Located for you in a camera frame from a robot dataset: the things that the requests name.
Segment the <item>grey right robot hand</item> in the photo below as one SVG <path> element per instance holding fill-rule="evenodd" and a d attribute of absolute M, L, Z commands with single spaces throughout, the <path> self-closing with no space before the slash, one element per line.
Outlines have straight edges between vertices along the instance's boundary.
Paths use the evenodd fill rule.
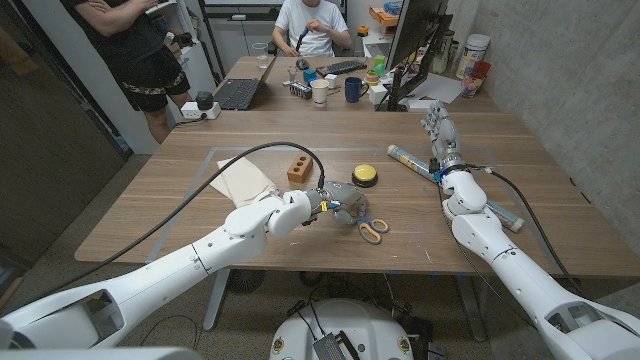
<path fill-rule="evenodd" d="M 420 121 L 432 142 L 432 153 L 441 171 L 465 164 L 461 156 L 461 140 L 449 112 L 442 101 L 432 103 L 425 119 Z"/>

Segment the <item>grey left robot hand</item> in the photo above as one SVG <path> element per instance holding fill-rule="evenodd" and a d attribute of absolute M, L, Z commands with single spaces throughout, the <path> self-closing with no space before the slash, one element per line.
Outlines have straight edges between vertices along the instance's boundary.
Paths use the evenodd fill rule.
<path fill-rule="evenodd" d="M 355 224 L 369 205 L 366 196 L 351 183 L 327 182 L 322 195 L 321 209 L 331 212 L 334 220 L 342 224 Z"/>

